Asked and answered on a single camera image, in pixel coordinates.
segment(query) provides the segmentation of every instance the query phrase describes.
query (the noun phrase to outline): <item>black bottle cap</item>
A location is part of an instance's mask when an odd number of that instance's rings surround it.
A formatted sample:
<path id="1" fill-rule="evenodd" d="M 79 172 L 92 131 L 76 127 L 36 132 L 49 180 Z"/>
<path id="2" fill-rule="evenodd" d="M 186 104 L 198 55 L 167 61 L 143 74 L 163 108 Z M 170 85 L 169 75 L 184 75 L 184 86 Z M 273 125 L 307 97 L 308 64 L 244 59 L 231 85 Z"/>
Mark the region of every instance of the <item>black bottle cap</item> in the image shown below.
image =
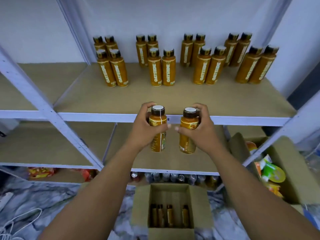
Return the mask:
<path id="1" fill-rule="evenodd" d="M 155 34 L 148 34 L 148 40 L 149 40 L 149 41 L 156 41 L 156 40 L 157 40 L 157 35 L 155 35 Z"/>
<path id="2" fill-rule="evenodd" d="M 259 55 L 262 52 L 262 47 L 257 47 L 257 46 L 251 46 L 249 49 L 249 53 L 250 54 L 254 54 L 254 55 Z"/>
<path id="3" fill-rule="evenodd" d="M 183 117 L 186 118 L 195 118 L 198 116 L 198 111 L 196 108 L 193 107 L 186 107 L 183 110 Z"/>
<path id="4" fill-rule="evenodd" d="M 214 54 L 217 56 L 222 56 L 226 51 L 226 47 L 223 45 L 219 45 L 214 49 Z"/>
<path id="5" fill-rule="evenodd" d="M 138 35 L 136 35 L 136 40 L 139 42 L 145 41 L 146 37 L 143 34 L 138 34 Z"/>
<path id="6" fill-rule="evenodd" d="M 275 54 L 279 50 L 278 46 L 273 46 L 273 45 L 267 45 L 266 49 L 264 50 L 265 54 Z"/>
<path id="7" fill-rule="evenodd" d="M 185 33 L 183 36 L 183 40 L 192 41 L 192 39 L 193 39 L 193 34 L 191 33 Z"/>
<path id="8" fill-rule="evenodd" d="M 151 107 L 151 114 L 154 116 L 162 116 L 165 114 L 165 108 L 162 105 L 153 105 Z"/>
<path id="9" fill-rule="evenodd" d="M 108 56 L 106 50 L 104 50 L 104 49 L 97 50 L 96 55 L 99 59 L 104 59 L 104 58 L 107 58 L 107 56 Z"/>
<path id="10" fill-rule="evenodd" d="M 119 58 L 121 57 L 120 50 L 118 49 L 110 49 L 110 54 L 112 58 Z"/>
<path id="11" fill-rule="evenodd" d="M 249 32 L 243 32 L 241 35 L 241 40 L 250 40 L 252 37 L 252 33 Z"/>
<path id="12" fill-rule="evenodd" d="M 149 49 L 149 57 L 157 57 L 159 56 L 160 53 L 159 53 L 159 49 L 156 48 L 156 47 L 152 47 Z"/>
<path id="13" fill-rule="evenodd" d="M 195 36 L 196 40 L 204 40 L 206 38 L 206 35 L 203 33 L 197 33 L 197 35 Z"/>
<path id="14" fill-rule="evenodd" d="M 112 43 L 115 41 L 115 38 L 113 37 L 113 35 L 105 36 L 104 39 L 106 40 L 106 43 Z"/>
<path id="15" fill-rule="evenodd" d="M 95 44 L 103 43 L 102 36 L 94 36 L 93 37 L 93 41 L 94 41 Z"/>
<path id="16" fill-rule="evenodd" d="M 174 56 L 174 49 L 164 49 L 163 55 L 166 57 Z"/>
<path id="17" fill-rule="evenodd" d="M 202 46 L 200 49 L 200 54 L 203 56 L 209 56 L 211 53 L 211 48 L 209 46 Z"/>
<path id="18" fill-rule="evenodd" d="M 228 40 L 236 41 L 239 37 L 238 33 L 229 33 Z"/>

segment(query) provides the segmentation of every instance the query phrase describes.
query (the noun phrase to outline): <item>cardboard box on floor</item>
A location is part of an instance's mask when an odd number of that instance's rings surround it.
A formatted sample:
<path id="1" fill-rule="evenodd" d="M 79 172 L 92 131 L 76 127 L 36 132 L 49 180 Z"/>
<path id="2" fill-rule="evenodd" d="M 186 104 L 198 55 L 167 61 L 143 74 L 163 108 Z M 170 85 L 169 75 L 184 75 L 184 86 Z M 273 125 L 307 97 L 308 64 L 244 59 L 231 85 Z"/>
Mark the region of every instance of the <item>cardboard box on floor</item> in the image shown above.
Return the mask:
<path id="1" fill-rule="evenodd" d="M 266 141 L 267 137 L 250 139 L 259 147 Z M 241 163 L 250 156 L 246 140 L 240 133 L 236 133 L 230 139 L 229 146 L 232 154 Z M 279 183 L 279 185 L 281 186 L 280 192 L 287 203 L 300 212 L 302 212 L 302 209 L 299 205 L 320 203 L 320 188 L 306 165 L 303 156 L 297 151 L 288 137 L 280 137 L 266 149 L 264 154 L 269 154 L 272 163 L 283 169 L 286 174 L 286 180 L 283 183 Z M 247 168 L 261 181 L 254 162 L 250 163 Z"/>
<path id="2" fill-rule="evenodd" d="M 167 224 L 167 205 L 173 208 L 174 228 L 155 228 L 151 225 L 151 204 L 162 204 Z M 182 206 L 188 205 L 190 228 L 182 228 Z M 131 224 L 147 228 L 150 240 L 194 239 L 194 228 L 210 229 L 214 226 L 207 191 L 188 184 L 150 184 L 136 188 Z"/>

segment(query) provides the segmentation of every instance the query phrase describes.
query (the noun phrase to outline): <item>bottle label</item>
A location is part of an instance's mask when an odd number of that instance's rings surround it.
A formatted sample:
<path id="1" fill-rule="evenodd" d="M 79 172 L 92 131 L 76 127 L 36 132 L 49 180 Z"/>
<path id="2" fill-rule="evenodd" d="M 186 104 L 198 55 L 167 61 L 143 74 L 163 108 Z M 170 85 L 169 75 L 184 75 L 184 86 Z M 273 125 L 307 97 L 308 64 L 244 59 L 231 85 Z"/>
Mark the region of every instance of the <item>bottle label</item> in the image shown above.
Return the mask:
<path id="1" fill-rule="evenodd" d="M 153 78 L 154 81 L 158 81 L 158 76 L 157 76 L 157 65 L 155 63 L 152 63 L 152 70 L 153 70 Z"/>
<path id="2" fill-rule="evenodd" d="M 221 65 L 221 62 L 217 62 L 217 65 L 216 65 L 216 68 L 214 69 L 214 73 L 213 73 L 213 77 L 212 77 L 213 81 L 216 80 L 216 78 L 217 78 L 220 65 Z"/>
<path id="3" fill-rule="evenodd" d="M 118 65 L 114 65 L 114 69 L 115 69 L 115 72 L 117 73 L 117 77 L 118 77 L 119 82 L 122 83 L 122 77 L 121 77 Z"/>
<path id="4" fill-rule="evenodd" d="M 170 82 L 170 63 L 167 63 L 167 82 Z"/>
<path id="5" fill-rule="evenodd" d="M 102 69 L 102 72 L 103 72 L 104 78 L 106 79 L 106 82 L 107 82 L 107 83 L 110 83 L 110 80 L 109 80 L 109 77 L 108 77 L 108 74 L 107 74 L 106 68 L 104 67 L 104 65 L 100 65 L 100 66 L 101 66 L 101 69 Z"/>
<path id="6" fill-rule="evenodd" d="M 208 64 L 207 62 L 204 62 L 203 65 L 202 65 L 200 81 L 203 81 L 205 79 L 207 64 Z"/>
<path id="7" fill-rule="evenodd" d="M 262 79 L 264 78 L 264 76 L 265 76 L 266 73 L 268 72 L 268 70 L 269 70 L 269 68 L 270 68 L 270 66 L 271 66 L 272 63 L 273 63 L 273 60 L 267 62 L 265 68 L 263 69 L 263 71 L 262 71 L 262 73 L 261 73 L 261 75 L 260 75 L 260 77 L 259 77 L 259 80 L 262 80 Z"/>
<path id="8" fill-rule="evenodd" d="M 234 49 L 234 46 L 230 46 L 228 55 L 226 56 L 226 63 L 228 63 L 230 61 L 230 57 L 231 57 L 233 49 Z"/>
<path id="9" fill-rule="evenodd" d="M 181 121 L 181 126 L 187 129 L 196 129 L 198 127 L 199 122 L 192 122 L 192 123 L 184 123 Z M 196 150 L 196 145 L 189 137 L 185 135 L 180 135 L 179 147 L 184 153 L 194 153 Z"/>
<path id="10" fill-rule="evenodd" d="M 244 46 L 244 47 L 243 47 L 242 52 L 241 52 L 241 54 L 240 54 L 240 56 L 239 56 L 239 59 L 238 59 L 238 63 L 240 63 L 240 62 L 242 61 L 243 56 L 244 56 L 244 54 L 245 54 L 245 52 L 246 52 L 246 50 L 247 50 L 247 47 L 248 47 L 248 46 Z"/>
<path id="11" fill-rule="evenodd" d="M 149 124 L 151 126 L 158 126 L 166 123 L 167 123 L 167 119 L 158 121 L 158 120 L 153 120 L 149 118 Z M 151 147 L 151 150 L 153 150 L 154 152 L 161 152 L 165 148 L 165 145 L 166 145 L 166 132 L 162 132 L 155 135 L 155 137 L 151 141 L 150 147 Z"/>
<path id="12" fill-rule="evenodd" d="M 258 61 L 255 60 L 255 61 L 252 63 L 252 65 L 251 65 L 251 67 L 250 67 L 250 69 L 249 69 L 249 72 L 248 72 L 247 76 L 245 77 L 246 80 L 248 80 L 249 77 L 251 76 L 251 73 L 252 73 L 252 71 L 254 70 L 254 67 L 256 66 L 257 62 L 258 62 Z"/>
<path id="13" fill-rule="evenodd" d="M 143 57 L 143 50 L 142 50 L 142 48 L 139 48 L 139 51 L 140 51 L 141 64 L 144 64 L 144 57 Z"/>
<path id="14" fill-rule="evenodd" d="M 188 50 L 189 50 L 189 46 L 186 46 L 186 48 L 185 48 L 185 50 L 184 50 L 183 63 L 187 63 L 187 60 L 188 60 Z"/>

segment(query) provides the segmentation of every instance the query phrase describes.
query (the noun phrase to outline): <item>forearm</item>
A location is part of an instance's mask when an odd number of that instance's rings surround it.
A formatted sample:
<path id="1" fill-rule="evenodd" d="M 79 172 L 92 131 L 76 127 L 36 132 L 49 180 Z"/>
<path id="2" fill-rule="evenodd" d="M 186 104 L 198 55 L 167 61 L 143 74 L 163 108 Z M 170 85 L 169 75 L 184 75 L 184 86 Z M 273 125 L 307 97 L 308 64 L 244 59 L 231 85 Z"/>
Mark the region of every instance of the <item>forearm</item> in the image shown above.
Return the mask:
<path id="1" fill-rule="evenodd" d="M 305 217 L 272 194 L 222 145 L 210 157 L 250 239 L 319 239 Z"/>
<path id="2" fill-rule="evenodd" d="M 45 228 L 39 239 L 107 239 L 122 204 L 138 150 L 125 144 Z"/>

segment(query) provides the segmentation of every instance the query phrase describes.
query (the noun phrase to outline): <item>orange bottle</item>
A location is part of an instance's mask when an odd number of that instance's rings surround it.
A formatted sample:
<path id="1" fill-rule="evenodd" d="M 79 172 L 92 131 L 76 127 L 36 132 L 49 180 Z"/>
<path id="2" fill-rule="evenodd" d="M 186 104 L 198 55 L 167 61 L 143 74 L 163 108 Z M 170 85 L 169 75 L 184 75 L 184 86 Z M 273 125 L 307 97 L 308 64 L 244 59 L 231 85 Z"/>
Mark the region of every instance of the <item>orange bottle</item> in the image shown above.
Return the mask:
<path id="1" fill-rule="evenodd" d="M 249 47 L 249 44 L 251 42 L 251 36 L 252 33 L 242 33 L 241 38 L 240 40 L 238 40 L 238 44 L 235 47 L 234 54 L 229 64 L 231 67 L 237 67 L 241 64 L 243 56 L 245 55 L 247 48 Z"/>
<path id="2" fill-rule="evenodd" d="M 149 125 L 158 126 L 167 123 L 165 108 L 162 105 L 154 105 L 151 107 L 151 115 L 149 117 Z M 154 152 L 161 152 L 165 148 L 166 132 L 156 134 L 150 147 Z"/>
<path id="3" fill-rule="evenodd" d="M 238 83 L 247 83 L 252 74 L 258 60 L 261 57 L 262 47 L 251 46 L 249 52 L 245 54 L 243 61 L 239 67 L 235 80 Z"/>
<path id="4" fill-rule="evenodd" d="M 180 64 L 184 67 L 190 66 L 192 48 L 193 48 L 193 34 L 185 33 L 181 45 Z"/>
<path id="5" fill-rule="evenodd" d="M 194 72 L 193 72 L 193 83 L 201 85 L 205 82 L 207 72 L 210 65 L 211 60 L 211 48 L 208 46 L 203 46 L 200 49 L 200 54 L 197 58 L 197 63 L 195 64 Z"/>
<path id="6" fill-rule="evenodd" d="M 148 43 L 146 45 L 147 45 L 148 55 L 149 55 L 150 48 L 159 48 L 157 36 L 155 34 L 149 34 L 148 35 Z"/>
<path id="7" fill-rule="evenodd" d="M 106 40 L 106 51 L 108 56 L 111 57 L 110 50 L 118 50 L 118 44 L 112 35 L 105 36 L 104 39 Z"/>
<path id="8" fill-rule="evenodd" d="M 94 36 L 93 41 L 94 41 L 94 48 L 96 51 L 106 50 L 106 44 L 103 42 L 102 36 Z"/>
<path id="9" fill-rule="evenodd" d="M 176 57 L 174 49 L 164 49 L 162 57 L 162 82 L 165 86 L 174 85 L 176 79 Z"/>
<path id="10" fill-rule="evenodd" d="M 162 85 L 162 66 L 161 57 L 158 48 L 150 48 L 148 57 L 148 66 L 151 85 L 158 87 Z"/>
<path id="11" fill-rule="evenodd" d="M 197 63 L 197 57 L 200 54 L 200 49 L 202 46 L 206 44 L 205 41 L 206 35 L 202 33 L 198 33 L 195 36 L 195 41 L 193 43 L 192 56 L 191 56 L 191 66 L 195 66 Z"/>
<path id="12" fill-rule="evenodd" d="M 139 65 L 141 67 L 148 66 L 148 52 L 147 52 L 147 43 L 145 40 L 145 36 L 143 34 L 139 34 L 136 36 L 136 47 L 137 47 L 137 54 Z"/>
<path id="13" fill-rule="evenodd" d="M 224 46 L 226 47 L 226 62 L 224 66 L 228 66 L 230 64 L 230 60 L 235 52 L 236 46 L 238 44 L 238 33 L 229 33 L 228 39 L 225 41 Z"/>
<path id="14" fill-rule="evenodd" d="M 254 68 L 249 83 L 251 84 L 259 84 L 261 80 L 264 78 L 266 73 L 268 72 L 270 66 L 273 61 L 277 57 L 276 53 L 278 52 L 279 47 L 268 45 L 264 50 L 261 58 L 259 59 L 256 67 Z"/>
<path id="15" fill-rule="evenodd" d="M 183 117 L 181 117 L 180 126 L 190 130 L 196 129 L 199 124 L 199 119 L 197 116 L 197 109 L 192 107 L 185 108 L 183 110 Z M 196 145 L 189 137 L 180 134 L 179 148 L 183 153 L 191 154 L 195 152 Z"/>
<path id="16" fill-rule="evenodd" d="M 205 79 L 205 83 L 207 85 L 214 85 L 218 80 L 226 61 L 225 51 L 226 47 L 224 46 L 217 46 L 214 49 L 214 53 L 211 56 L 208 74 Z"/>
<path id="17" fill-rule="evenodd" d="M 110 64 L 110 59 L 107 57 L 107 52 L 104 49 L 100 49 L 96 52 L 98 57 L 98 64 L 100 65 L 102 74 L 106 79 L 108 87 L 115 87 L 117 85 L 113 71 Z"/>
<path id="18" fill-rule="evenodd" d="M 111 49 L 111 67 L 117 85 L 119 87 L 126 87 L 129 84 L 127 77 L 127 70 L 125 60 L 122 58 L 120 51 L 118 49 Z"/>

